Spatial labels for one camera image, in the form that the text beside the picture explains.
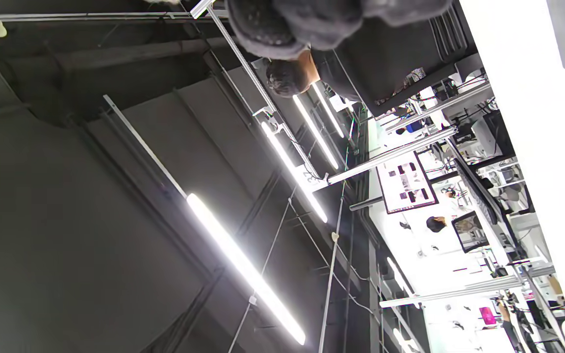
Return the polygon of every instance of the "black clothing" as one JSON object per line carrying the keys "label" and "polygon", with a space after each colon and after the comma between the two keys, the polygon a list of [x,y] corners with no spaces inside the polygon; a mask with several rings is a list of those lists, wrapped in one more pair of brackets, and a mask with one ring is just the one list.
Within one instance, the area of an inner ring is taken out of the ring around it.
{"label": "black clothing", "polygon": [[320,74],[320,80],[323,83],[327,83],[342,98],[347,98],[354,102],[361,101],[332,50],[320,51],[312,49],[311,56]]}
{"label": "black clothing", "polygon": [[363,18],[402,26],[440,15],[451,0],[227,0],[231,26],[249,52],[292,60],[311,45],[330,50],[357,31]]}

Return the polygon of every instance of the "metal rod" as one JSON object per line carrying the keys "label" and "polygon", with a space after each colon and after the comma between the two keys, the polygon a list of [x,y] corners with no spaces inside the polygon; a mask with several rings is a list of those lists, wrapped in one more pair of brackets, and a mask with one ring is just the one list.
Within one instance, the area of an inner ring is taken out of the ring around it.
{"label": "metal rod", "polygon": [[[530,275],[544,276],[555,272],[554,266],[548,266],[545,268],[538,268],[537,270],[531,270]],[[478,293],[484,293],[486,291],[502,290],[507,288],[513,288],[520,286],[522,281],[517,277],[511,277],[511,281],[500,281],[500,282],[489,282],[488,286],[483,286],[482,284],[474,284],[474,288],[460,288],[453,291],[444,291],[442,293],[435,293],[430,295],[421,295],[418,297],[404,298],[404,299],[393,299],[381,302],[381,307],[388,308],[393,306],[413,304],[417,302],[431,302],[433,300],[443,300],[450,299],[453,297],[461,297],[464,295],[473,295]]]}
{"label": "metal rod", "polygon": [[406,127],[407,125],[411,124],[411,123],[415,123],[416,121],[422,120],[426,117],[431,116],[431,114],[433,114],[434,112],[440,112],[442,111],[442,109],[444,108],[448,108],[451,105],[455,105],[459,102],[462,102],[463,100],[470,98],[472,96],[474,96],[475,94],[479,94],[483,91],[485,91],[486,89],[491,88],[491,85],[488,83],[485,83],[485,85],[481,85],[475,89],[471,89],[468,92],[465,92],[464,94],[460,94],[457,97],[451,98],[449,100],[447,100],[446,102],[440,104],[440,105],[435,105],[435,107],[432,107],[429,110],[426,110],[426,112],[419,114],[419,115],[414,115],[414,116],[410,116],[409,118],[405,118],[400,120],[398,123],[395,123],[394,125],[388,127],[385,129],[385,133],[389,134],[390,132],[394,132],[398,129],[401,129],[402,127]]}
{"label": "metal rod", "polygon": [[328,274],[328,289],[326,290],[326,303],[324,304],[324,317],[322,319],[322,329],[320,333],[320,349],[318,353],[322,353],[324,351],[324,337],[326,334],[326,320],[328,318],[328,305],[330,304],[330,290],[332,288],[333,283],[333,274],[334,274],[334,260],[336,259],[337,255],[337,239],[339,239],[339,234],[333,233],[332,234],[334,245],[333,245],[333,256],[330,260],[330,273]]}
{"label": "metal rod", "polygon": [[533,278],[531,278],[531,274],[529,273],[529,271],[527,271],[527,269],[524,266],[520,266],[520,268],[522,271],[516,271],[516,272],[520,276],[524,276],[525,279],[527,279],[527,281],[529,282],[529,286],[531,286],[531,290],[533,291],[533,294],[536,297],[536,302],[540,302],[540,305],[542,306],[542,312],[544,313],[545,318],[553,328],[553,331],[555,331],[555,334],[558,336],[559,342],[561,343],[563,350],[565,351],[565,336],[562,333],[557,318],[552,313],[551,308],[548,305],[548,301],[542,295],[542,292],[540,291],[540,287],[538,287],[535,284],[535,282],[533,282]]}
{"label": "metal rod", "polygon": [[311,161],[309,161],[309,157],[307,156],[305,151],[302,149],[302,146],[300,145],[300,143],[298,143],[298,140],[296,140],[296,136],[293,136],[291,129],[289,129],[289,127],[285,123],[280,124],[280,127],[285,132],[285,134],[287,134],[287,137],[289,138],[289,140],[291,140],[291,144],[296,149],[296,152],[298,152],[298,154],[300,155],[300,158],[302,158],[302,161],[307,166],[307,170],[311,174],[317,175],[318,172],[315,170],[315,167],[313,167],[313,164],[311,163]]}
{"label": "metal rod", "polygon": [[245,69],[247,75],[250,77],[250,79],[252,80],[252,82],[256,86],[256,89],[258,89],[258,92],[260,93],[260,95],[265,100],[265,103],[267,103],[267,106],[269,107],[269,109],[271,109],[271,112],[275,112],[276,106],[274,105],[272,100],[269,99],[267,92],[265,92],[265,87],[263,87],[263,85],[260,82],[260,80],[258,79],[258,77],[254,74],[254,71],[250,67],[249,63],[247,63],[247,61],[245,61],[245,58],[244,58],[243,54],[241,53],[241,51],[239,51],[239,48],[235,44],[235,41],[231,38],[231,35],[228,34],[226,27],[224,27],[224,24],[222,23],[222,21],[219,19],[217,14],[215,14],[215,11],[213,11],[212,5],[208,6],[208,13],[210,14],[210,17],[213,19],[213,21],[215,22],[215,24],[217,25],[219,30],[222,32],[222,35],[224,36],[224,38],[226,38],[226,40],[228,41],[228,44],[231,46],[232,51],[235,52],[235,55],[237,55],[237,58],[238,58],[239,62],[241,63],[241,66]]}
{"label": "metal rod", "polygon": [[375,203],[379,203],[381,201],[383,201],[383,196],[375,197],[374,199],[361,201],[359,203],[355,203],[354,205],[350,205],[350,210],[352,212],[357,211],[357,210],[361,210],[362,208],[370,207],[371,205],[374,205]]}
{"label": "metal rod", "polygon": [[413,141],[412,143],[409,143],[407,145],[398,147],[398,148],[394,148],[392,150],[389,150],[387,152],[383,152],[382,154],[379,154],[378,156],[375,156],[374,158],[368,159],[365,163],[361,163],[360,165],[346,170],[345,172],[342,172],[340,174],[334,175],[332,177],[330,177],[328,179],[328,185],[332,185],[334,183],[337,183],[339,181],[348,179],[350,177],[354,177],[357,174],[361,174],[363,172],[366,172],[367,170],[370,170],[374,167],[377,167],[383,163],[385,163],[386,161],[389,161],[390,159],[402,156],[403,154],[412,152],[414,150],[417,150],[421,147],[425,147],[427,145],[430,145],[431,143],[435,143],[437,141],[440,141],[442,139],[446,139],[449,138],[450,136],[453,136],[455,133],[457,132],[457,130],[453,127],[449,127],[447,129],[435,132],[435,134],[431,134],[429,136],[426,136],[425,138]]}
{"label": "metal rod", "polygon": [[180,194],[182,195],[182,197],[184,197],[186,199],[186,192],[184,192],[184,190],[182,190],[182,188],[180,187],[180,185],[178,184],[178,182],[173,178],[173,176],[171,175],[171,173],[169,172],[169,170],[167,170],[167,168],[163,165],[163,163],[160,161],[160,159],[158,159],[158,157],[156,156],[156,154],[154,154],[154,151],[151,150],[151,148],[148,146],[148,144],[144,141],[144,139],[141,137],[141,135],[139,135],[139,133],[134,129],[134,127],[132,126],[132,124],[130,124],[130,122],[128,121],[128,119],[126,119],[126,117],[124,116],[124,114],[121,112],[121,110],[119,110],[119,108],[117,107],[117,105],[115,105],[115,103],[112,101],[112,99],[110,99],[110,97],[108,96],[108,94],[104,94],[103,95],[103,99],[108,103],[108,105],[110,105],[110,109],[112,109],[112,111],[115,112],[115,114],[117,114],[117,116],[119,117],[119,119],[121,119],[121,122],[124,123],[124,125],[126,125],[126,127],[128,128],[128,130],[130,130],[130,133],[134,136],[134,138],[139,142],[139,144],[141,144],[141,147],[143,147],[143,149],[145,150],[145,152],[148,153],[148,155],[150,155],[150,158],[152,158],[152,160],[154,161],[154,163],[157,165],[157,167],[162,170],[163,174],[165,175],[165,177],[171,182],[171,184],[176,188],[176,190],[178,192],[180,192]]}
{"label": "metal rod", "polygon": [[88,21],[88,20],[191,20],[187,12],[138,13],[51,13],[51,14],[0,14],[2,22]]}
{"label": "metal rod", "polygon": [[[267,104],[267,107],[269,107],[269,111],[270,113],[276,112],[278,111],[276,109],[276,105],[273,103],[273,101],[269,98],[269,94],[267,94],[267,91],[265,91],[265,87],[263,87],[263,84],[260,82],[260,80],[258,79],[258,77],[256,76],[256,74],[254,74],[254,70],[252,69],[252,67],[249,65],[249,63],[245,60],[243,54],[241,53],[241,51],[238,49],[237,45],[235,44],[233,38],[228,34],[228,31],[226,30],[226,27],[224,27],[224,24],[221,22],[221,20],[219,20],[219,17],[217,16],[217,14],[215,13],[215,11],[213,11],[213,6],[210,5],[208,7],[208,14],[210,14],[210,17],[213,19],[213,21],[215,22],[215,24],[217,25],[217,27],[219,28],[219,30],[222,32],[222,35],[224,36],[224,38],[226,38],[229,46],[231,47],[232,51],[235,53],[235,55],[237,56],[239,62],[241,63],[241,66],[244,68],[245,72],[247,73],[247,75],[249,76],[249,78],[252,80],[252,82],[254,83],[254,85],[256,86],[256,89],[258,90],[258,93],[260,93],[261,97],[263,97],[263,99],[265,100],[265,103]],[[307,166],[307,169],[309,170],[309,172],[312,172],[314,175],[317,175],[317,172],[315,170],[315,168],[313,167],[313,165],[311,164],[311,162],[309,161],[309,158],[307,157],[307,155],[305,154],[305,152],[302,150],[302,148],[300,147],[300,144],[298,144],[298,141],[296,140],[296,138],[293,136],[293,133],[291,132],[291,130],[289,129],[289,127],[287,126],[287,124],[283,123],[281,124],[283,130],[285,131],[285,134],[287,134],[287,136],[289,137],[289,139],[291,139],[291,143],[293,143],[294,147],[296,148],[296,151],[298,152],[298,154],[300,155],[300,157],[302,158],[302,160],[304,161],[305,165]]]}

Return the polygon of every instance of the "wire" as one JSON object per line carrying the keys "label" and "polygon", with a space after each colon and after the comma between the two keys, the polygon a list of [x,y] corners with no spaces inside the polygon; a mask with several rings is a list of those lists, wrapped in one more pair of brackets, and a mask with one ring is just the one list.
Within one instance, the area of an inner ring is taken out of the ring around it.
{"label": "wire", "polygon": [[460,88],[464,87],[465,85],[467,85],[468,83],[471,83],[472,81],[476,80],[477,78],[480,78],[480,77],[483,77],[483,76],[485,77],[485,80],[486,80],[487,79],[486,74],[482,73],[479,76],[474,76],[473,78],[467,80],[466,82],[462,83],[461,85],[458,85],[457,89],[460,89]]}
{"label": "wire", "polygon": [[523,235],[520,239],[518,239],[518,242],[521,241],[522,239],[524,239],[524,237],[526,237],[527,235],[529,235],[529,233],[531,233],[531,231],[533,230],[533,228],[531,228],[527,234]]}
{"label": "wire", "polygon": [[428,101],[428,100],[431,100],[431,99],[437,99],[437,96],[432,96],[432,97],[423,98],[423,99],[413,99],[413,98],[410,98],[410,100],[411,100],[411,101],[414,101],[414,102],[424,102],[424,101]]}

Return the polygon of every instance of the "pipe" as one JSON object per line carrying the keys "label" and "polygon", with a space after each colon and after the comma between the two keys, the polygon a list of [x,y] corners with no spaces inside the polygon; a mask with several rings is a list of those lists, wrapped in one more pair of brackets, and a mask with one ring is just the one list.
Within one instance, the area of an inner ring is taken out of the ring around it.
{"label": "pipe", "polygon": [[58,22],[96,20],[192,20],[186,12],[0,14],[2,22]]}
{"label": "pipe", "polygon": [[15,68],[15,71],[23,71],[24,68],[28,67],[41,67],[44,68],[43,75],[53,75],[56,73],[54,58],[56,58],[58,65],[68,72],[92,70],[186,53],[204,53],[208,49],[209,44],[214,48],[226,47],[228,45],[224,38],[213,38],[208,43],[199,39],[181,40],[177,42],[134,45],[131,47],[79,50],[71,53],[57,53],[53,57],[30,56],[27,58],[14,58],[7,60],[7,62]]}
{"label": "pipe", "polygon": [[398,147],[398,148],[394,148],[392,150],[389,150],[387,152],[383,152],[382,154],[379,154],[378,156],[375,156],[374,158],[368,159],[368,161],[366,161],[365,163],[361,163],[360,165],[346,170],[345,172],[339,173],[337,175],[334,175],[332,177],[330,177],[328,179],[328,185],[332,185],[334,183],[337,183],[339,181],[348,179],[350,177],[354,177],[357,174],[361,174],[363,172],[366,172],[374,167],[378,167],[379,165],[385,163],[386,161],[389,161],[390,159],[402,156],[404,154],[407,154],[409,152],[413,152],[414,150],[417,150],[421,147],[425,147],[427,145],[430,145],[431,143],[435,143],[437,141],[440,141],[442,139],[446,139],[449,138],[450,136],[453,136],[455,133],[457,132],[457,130],[453,127],[449,127],[448,129],[444,129],[438,132],[435,132],[435,134],[431,134],[429,136],[426,136],[425,138],[413,141],[412,143],[408,143],[407,145]]}
{"label": "pipe", "polygon": [[237,55],[237,58],[238,58],[239,62],[241,63],[241,66],[245,69],[245,72],[247,73],[247,75],[250,77],[250,79],[252,80],[252,82],[256,86],[256,89],[258,89],[258,92],[260,93],[260,95],[265,100],[265,103],[267,103],[267,106],[269,107],[271,112],[275,112],[276,106],[274,105],[272,100],[269,99],[267,92],[265,92],[265,87],[263,87],[262,83],[258,80],[257,76],[254,74],[254,71],[252,70],[250,65],[247,63],[247,61],[245,61],[243,54],[241,53],[241,51],[239,50],[239,48],[235,44],[231,35],[228,34],[226,27],[224,27],[224,24],[222,23],[222,21],[219,19],[219,17],[215,13],[215,11],[213,11],[212,5],[210,5],[208,7],[208,13],[210,14],[210,17],[213,19],[213,21],[215,22],[215,24],[217,25],[219,30],[222,32],[222,35],[224,36],[224,38],[226,38],[226,40],[228,41],[228,44],[231,46],[232,51],[235,52],[235,55]]}
{"label": "pipe", "polygon": [[370,207],[371,205],[374,205],[375,203],[379,203],[381,201],[383,201],[383,196],[375,197],[374,199],[361,201],[359,203],[355,203],[354,205],[350,205],[350,211],[352,211],[352,212],[358,211],[358,210],[361,210],[361,208]]}
{"label": "pipe", "polygon": [[486,89],[489,89],[489,88],[491,88],[491,85],[488,82],[488,83],[485,83],[485,85],[481,85],[481,86],[479,86],[475,89],[471,89],[464,94],[460,94],[459,96],[448,99],[446,102],[444,102],[440,105],[435,105],[435,107],[432,107],[431,109],[426,110],[426,112],[424,112],[420,115],[414,115],[414,116],[410,116],[409,118],[405,118],[405,119],[400,120],[398,123],[386,128],[385,133],[389,134],[390,132],[394,132],[398,129],[406,127],[407,125],[409,125],[411,123],[415,123],[416,121],[427,118],[435,112],[441,112],[442,109],[448,108],[451,105],[455,105],[459,102],[462,102],[463,100],[470,98],[470,97],[472,97],[476,94],[479,94],[479,93],[481,93],[481,92],[483,92],[483,91],[485,91]]}

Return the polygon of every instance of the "cable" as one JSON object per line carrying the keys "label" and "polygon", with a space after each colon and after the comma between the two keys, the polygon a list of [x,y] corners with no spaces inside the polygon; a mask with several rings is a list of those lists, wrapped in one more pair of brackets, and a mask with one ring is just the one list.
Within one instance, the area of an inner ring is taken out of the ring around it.
{"label": "cable", "polygon": [[522,239],[524,239],[524,237],[526,237],[527,235],[529,235],[529,233],[531,233],[531,231],[533,230],[533,228],[531,228],[527,234],[523,235],[520,239],[518,239],[518,241],[521,241]]}
{"label": "cable", "polygon": [[460,89],[462,87],[464,87],[464,85],[467,85],[468,83],[471,83],[472,81],[476,80],[477,78],[483,77],[485,76],[485,80],[487,79],[487,76],[485,73],[480,74],[479,76],[474,76],[473,78],[467,80],[466,82],[462,83],[461,85],[457,86],[457,89]]}

